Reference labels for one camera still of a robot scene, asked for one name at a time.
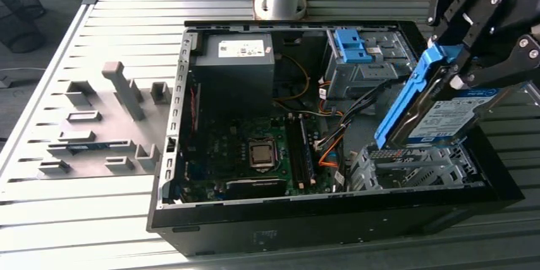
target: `motherboard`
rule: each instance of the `motherboard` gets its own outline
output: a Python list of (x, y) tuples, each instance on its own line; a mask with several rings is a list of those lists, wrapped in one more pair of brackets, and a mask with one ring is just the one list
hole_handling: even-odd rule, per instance
[(331, 192), (331, 170), (314, 160), (315, 116), (210, 121), (207, 129), (207, 157), (187, 164), (187, 202)]

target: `ram slot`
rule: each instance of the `ram slot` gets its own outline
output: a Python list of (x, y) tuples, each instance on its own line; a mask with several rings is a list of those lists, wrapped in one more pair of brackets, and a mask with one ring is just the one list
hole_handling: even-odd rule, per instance
[(307, 130), (302, 115), (286, 119), (288, 155), (295, 187), (306, 189), (315, 182), (312, 151), (307, 140)]

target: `blue drive bracket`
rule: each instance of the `blue drive bracket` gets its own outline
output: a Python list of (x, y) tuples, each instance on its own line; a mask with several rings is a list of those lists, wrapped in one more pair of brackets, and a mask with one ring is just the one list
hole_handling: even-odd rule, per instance
[(456, 59), (462, 50), (462, 45), (440, 46), (438, 44), (434, 44), (424, 51), (424, 53), (422, 53), (415, 71), (412, 71), (407, 84), (403, 87), (396, 101), (390, 108), (387, 116), (379, 125), (378, 131), (375, 132), (375, 139), (379, 149), (382, 149), (387, 144), (388, 133), (394, 126), (398, 124), (402, 113), (406, 111), (408, 105), (412, 104), (415, 94), (424, 91), (428, 85), (430, 79), (427, 79), (427, 74), (431, 67), (442, 61), (446, 61), (446, 63), (451, 63)]
[(344, 63), (371, 63), (374, 58), (364, 48), (364, 39), (354, 29), (342, 28), (335, 31), (336, 45), (344, 54)]

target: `aluminum extrusion table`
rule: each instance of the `aluminum extrusion table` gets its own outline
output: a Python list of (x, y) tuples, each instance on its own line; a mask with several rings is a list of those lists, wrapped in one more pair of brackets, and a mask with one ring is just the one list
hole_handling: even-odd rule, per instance
[[(428, 36), (422, 24), (427, 5), (420, 0), (310, 0), (310, 16), (415, 20)], [(102, 61), (120, 59), (139, 88), (156, 79), (170, 82), (184, 20), (247, 20), (251, 15), (246, 0), (99, 0), (82, 5), (0, 154), (0, 269), (539, 269), (540, 109), (534, 86), (494, 109), (483, 125), (527, 199), (432, 236), (188, 260), (146, 232), (152, 175), (36, 179), (31, 157), (47, 143), (27, 139), (59, 132), (59, 125), (36, 121), (44, 113), (59, 117), (55, 108), (70, 106), (64, 96), (52, 94), (70, 72), (99, 72)], [(146, 67), (156, 59), (160, 67)]]

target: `white label sticker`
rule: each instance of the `white label sticker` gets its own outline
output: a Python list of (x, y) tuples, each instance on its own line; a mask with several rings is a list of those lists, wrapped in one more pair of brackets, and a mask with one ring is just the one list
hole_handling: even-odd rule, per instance
[(383, 53), (383, 51), (380, 50), (379, 47), (368, 47), (367, 50), (368, 50), (368, 53), (372, 53), (372, 54)]
[(224, 40), (220, 42), (219, 57), (263, 57), (264, 43), (262, 40)]
[(336, 171), (335, 180), (339, 182), (339, 184), (340, 184), (342, 186), (344, 185), (346, 178), (344, 178), (344, 175), (343, 175), (339, 171)]
[(320, 99), (327, 99), (327, 90), (323, 88), (319, 89), (319, 97)]
[(423, 142), (432, 142), (436, 137), (455, 136), (475, 117), (475, 108), (494, 97), (458, 97), (451, 101), (438, 101), (411, 132), (410, 138), (423, 137)]

